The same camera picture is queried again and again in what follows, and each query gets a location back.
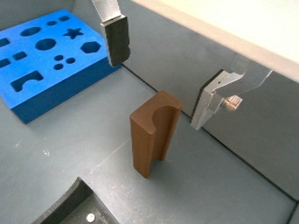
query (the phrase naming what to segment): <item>square hole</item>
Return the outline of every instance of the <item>square hole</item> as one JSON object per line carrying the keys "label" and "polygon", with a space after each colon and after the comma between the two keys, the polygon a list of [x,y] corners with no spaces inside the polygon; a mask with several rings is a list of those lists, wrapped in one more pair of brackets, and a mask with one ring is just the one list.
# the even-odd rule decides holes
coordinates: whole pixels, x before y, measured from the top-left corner
{"label": "square hole", "polygon": [[64,22],[64,21],[67,21],[67,20],[70,20],[71,18],[70,17],[67,17],[67,16],[64,16],[64,17],[60,17],[60,21],[62,22]]}
{"label": "square hole", "polygon": [[15,60],[22,60],[24,57],[27,57],[26,52],[19,52],[18,54],[14,55]]}
{"label": "square hole", "polygon": [[0,59],[0,68],[8,66],[10,64],[11,62],[8,59]]}
{"label": "square hole", "polygon": [[0,39],[0,47],[7,46],[10,44],[8,38],[2,38]]}

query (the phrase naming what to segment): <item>blue foam block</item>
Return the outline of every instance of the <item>blue foam block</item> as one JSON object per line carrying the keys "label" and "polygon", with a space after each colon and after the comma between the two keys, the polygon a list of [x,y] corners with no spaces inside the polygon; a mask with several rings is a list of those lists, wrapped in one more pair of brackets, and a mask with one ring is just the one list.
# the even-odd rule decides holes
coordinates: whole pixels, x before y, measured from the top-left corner
{"label": "blue foam block", "polygon": [[120,68],[104,41],[67,10],[0,31],[0,95],[24,123]]}

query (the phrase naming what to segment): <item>gray table surface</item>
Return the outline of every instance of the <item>gray table surface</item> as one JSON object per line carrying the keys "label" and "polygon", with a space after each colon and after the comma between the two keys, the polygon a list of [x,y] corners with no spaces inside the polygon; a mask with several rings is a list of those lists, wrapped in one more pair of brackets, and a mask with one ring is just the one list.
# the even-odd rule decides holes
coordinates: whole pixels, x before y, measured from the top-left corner
{"label": "gray table surface", "polygon": [[24,125],[0,101],[0,223],[31,223],[76,177],[120,223],[282,224],[295,202],[182,115],[150,179],[130,114],[155,91],[124,69]]}

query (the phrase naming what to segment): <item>wooden peg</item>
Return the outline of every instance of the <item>wooden peg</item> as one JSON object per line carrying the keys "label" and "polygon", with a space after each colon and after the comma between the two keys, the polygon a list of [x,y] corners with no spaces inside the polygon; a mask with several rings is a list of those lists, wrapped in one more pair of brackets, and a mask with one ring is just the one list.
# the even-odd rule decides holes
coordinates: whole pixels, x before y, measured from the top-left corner
{"label": "wooden peg", "polygon": [[182,102],[160,91],[130,116],[134,167],[144,178],[152,160],[166,158],[182,109]]}

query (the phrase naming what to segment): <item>screw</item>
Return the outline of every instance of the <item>screw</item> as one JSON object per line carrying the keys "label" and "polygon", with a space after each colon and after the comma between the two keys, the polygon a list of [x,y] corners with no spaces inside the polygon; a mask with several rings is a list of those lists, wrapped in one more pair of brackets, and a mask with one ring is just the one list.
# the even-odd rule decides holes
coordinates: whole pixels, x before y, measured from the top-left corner
{"label": "screw", "polygon": [[87,216],[87,221],[88,221],[88,223],[94,222],[95,219],[96,219],[95,214],[94,214],[94,213],[90,213],[88,216]]}
{"label": "screw", "polygon": [[234,112],[239,108],[239,104],[242,103],[242,101],[243,99],[239,96],[233,95],[223,100],[222,106],[229,112]]}

